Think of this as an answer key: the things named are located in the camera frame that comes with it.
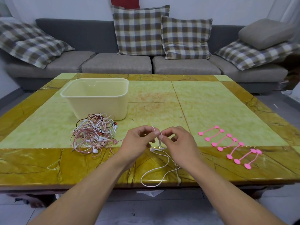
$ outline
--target gray sofa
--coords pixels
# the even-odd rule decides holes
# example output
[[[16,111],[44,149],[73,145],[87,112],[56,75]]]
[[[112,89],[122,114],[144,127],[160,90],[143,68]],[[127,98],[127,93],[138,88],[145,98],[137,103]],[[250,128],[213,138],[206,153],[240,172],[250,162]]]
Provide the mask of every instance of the gray sofa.
[[[6,71],[25,90],[37,90],[60,73],[124,73],[124,74],[189,74],[227,75],[250,93],[267,93],[275,89],[287,75],[276,65],[239,71],[226,60],[213,56],[209,60],[165,60],[162,56],[118,55],[118,45],[112,21],[46,19],[36,24],[49,35],[67,42],[75,51],[62,54],[45,69],[14,59]],[[213,54],[238,39],[243,26],[212,25],[208,42]]]

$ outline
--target marble table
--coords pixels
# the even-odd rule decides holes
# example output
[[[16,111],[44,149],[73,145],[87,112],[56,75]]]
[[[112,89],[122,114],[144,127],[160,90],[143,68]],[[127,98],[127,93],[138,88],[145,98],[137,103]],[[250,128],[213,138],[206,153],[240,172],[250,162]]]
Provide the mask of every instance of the marble table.
[[[60,97],[66,84],[78,78],[126,78],[129,83],[127,116],[118,121],[116,139],[128,129],[153,125],[163,130],[178,126],[194,136],[204,161],[235,185],[283,185],[300,182],[300,132],[253,95],[224,75],[125,75],[62,73],[19,105],[0,117],[0,191],[65,190],[86,177],[113,154],[103,151],[92,158],[71,152],[71,132],[77,122],[69,105]],[[250,148],[263,154],[246,169],[226,158],[233,147],[218,151],[199,131],[219,125],[226,133],[242,141],[234,158]],[[214,138],[220,140],[222,134]],[[225,139],[220,146],[227,146]],[[119,179],[116,188],[140,188],[142,175],[162,166],[167,158],[147,149],[134,166]],[[145,176],[155,185],[174,169],[171,162],[164,169]],[[169,173],[161,187],[195,187],[197,183],[183,169]]]

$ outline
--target person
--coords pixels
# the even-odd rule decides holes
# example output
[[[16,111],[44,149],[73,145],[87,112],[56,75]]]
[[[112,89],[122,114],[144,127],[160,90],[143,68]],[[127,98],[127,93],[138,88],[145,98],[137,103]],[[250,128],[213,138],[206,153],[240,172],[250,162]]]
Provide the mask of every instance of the person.
[[[285,224],[272,212],[225,180],[203,162],[193,136],[181,126],[162,132],[140,126],[127,132],[119,151],[33,219],[34,224],[95,224],[122,173],[159,138],[174,161],[200,185],[225,224]]]

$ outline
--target plaid pillow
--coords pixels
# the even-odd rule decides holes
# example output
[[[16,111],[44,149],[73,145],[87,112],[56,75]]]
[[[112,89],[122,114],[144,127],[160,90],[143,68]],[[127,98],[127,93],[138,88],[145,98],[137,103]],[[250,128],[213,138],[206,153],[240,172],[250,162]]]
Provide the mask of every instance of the plaid pillow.
[[[35,25],[16,22],[0,22],[0,48],[42,69],[63,52],[74,50]]]
[[[163,49],[166,59],[208,59],[207,41],[212,30],[212,19],[178,20],[162,17]]]
[[[161,17],[169,16],[170,6],[128,10],[112,5],[115,35],[123,55],[164,55]]]
[[[253,46],[237,40],[216,51],[215,55],[224,58],[243,71],[286,57],[299,48],[299,44],[282,42],[264,50],[257,50]]]

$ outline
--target sofa backrest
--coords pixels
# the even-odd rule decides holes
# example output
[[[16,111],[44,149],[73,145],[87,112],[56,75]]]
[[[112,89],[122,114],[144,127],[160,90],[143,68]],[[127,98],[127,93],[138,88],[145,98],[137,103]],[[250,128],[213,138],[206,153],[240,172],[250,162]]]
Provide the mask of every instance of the sofa backrest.
[[[113,21],[36,19],[36,24],[47,34],[65,41],[76,50],[95,53],[117,53],[119,51]],[[212,25],[208,41],[209,51],[218,49],[238,39],[244,26]]]

